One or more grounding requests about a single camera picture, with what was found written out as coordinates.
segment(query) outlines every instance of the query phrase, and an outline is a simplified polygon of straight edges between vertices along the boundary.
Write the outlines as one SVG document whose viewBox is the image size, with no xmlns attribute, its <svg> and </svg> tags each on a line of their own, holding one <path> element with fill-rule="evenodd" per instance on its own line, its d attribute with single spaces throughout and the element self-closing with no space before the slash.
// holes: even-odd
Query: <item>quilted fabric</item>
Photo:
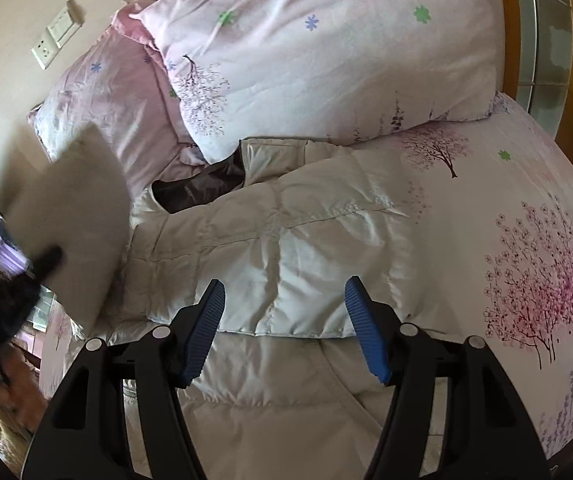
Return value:
<svg viewBox="0 0 573 480">
<path fill-rule="evenodd" d="M 338 283 L 352 275 L 402 319 L 415 312 L 420 269 L 394 153 L 262 139 L 242 150 L 256 184 L 135 228 L 123 314 L 168 323 L 219 278 L 220 331 L 343 337 L 354 332 Z M 277 178 L 280 167 L 293 171 Z"/>
</svg>

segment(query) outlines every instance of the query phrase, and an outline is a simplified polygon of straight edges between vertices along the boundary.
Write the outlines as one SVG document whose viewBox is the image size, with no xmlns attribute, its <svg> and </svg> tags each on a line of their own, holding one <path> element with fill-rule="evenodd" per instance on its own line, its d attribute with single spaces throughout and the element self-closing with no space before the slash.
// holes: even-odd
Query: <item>flower print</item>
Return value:
<svg viewBox="0 0 573 480">
<path fill-rule="evenodd" d="M 309 19 L 306 20 L 304 23 L 306 23 L 306 28 L 308 28 L 312 32 L 317 28 L 319 20 L 315 17 L 315 14 L 313 14 L 312 16 L 309 16 Z"/>
<path fill-rule="evenodd" d="M 501 227 L 502 252 L 484 256 L 492 284 L 484 288 L 492 304 L 485 320 L 494 337 L 536 352 L 542 368 L 545 357 L 556 359 L 561 336 L 573 336 L 573 215 L 557 202 L 522 209 L 525 221 Z"/>
<path fill-rule="evenodd" d="M 217 22 L 223 27 L 224 25 L 233 25 L 235 21 L 235 16 L 232 10 L 225 10 L 217 18 Z"/>
<path fill-rule="evenodd" d="M 431 19 L 431 15 L 428 12 L 428 9 L 426 9 L 426 7 L 423 5 L 416 7 L 413 15 L 415 15 L 416 20 L 418 20 L 420 23 L 424 23 L 425 25 Z"/>
</svg>

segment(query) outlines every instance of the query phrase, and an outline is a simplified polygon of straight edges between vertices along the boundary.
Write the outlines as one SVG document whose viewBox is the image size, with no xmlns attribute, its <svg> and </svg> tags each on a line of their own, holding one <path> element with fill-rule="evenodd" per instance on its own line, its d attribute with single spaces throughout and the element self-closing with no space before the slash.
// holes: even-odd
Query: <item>pillow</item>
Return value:
<svg viewBox="0 0 573 480">
<path fill-rule="evenodd" d="M 124 168 L 132 197 L 156 178 L 195 172 L 195 165 L 185 164 L 183 150 L 192 140 L 166 73 L 146 47 L 113 27 L 64 73 L 29 122 L 51 160 L 85 124 L 97 124 Z"/>
<path fill-rule="evenodd" d="M 247 137 L 352 144 L 489 115 L 492 0 L 159 0 L 137 14 L 208 162 Z"/>
<path fill-rule="evenodd" d="M 64 261 L 45 285 L 82 335 L 95 324 L 129 239 L 122 166 L 88 126 L 10 206 L 7 228 L 27 257 L 59 245 Z"/>
</svg>

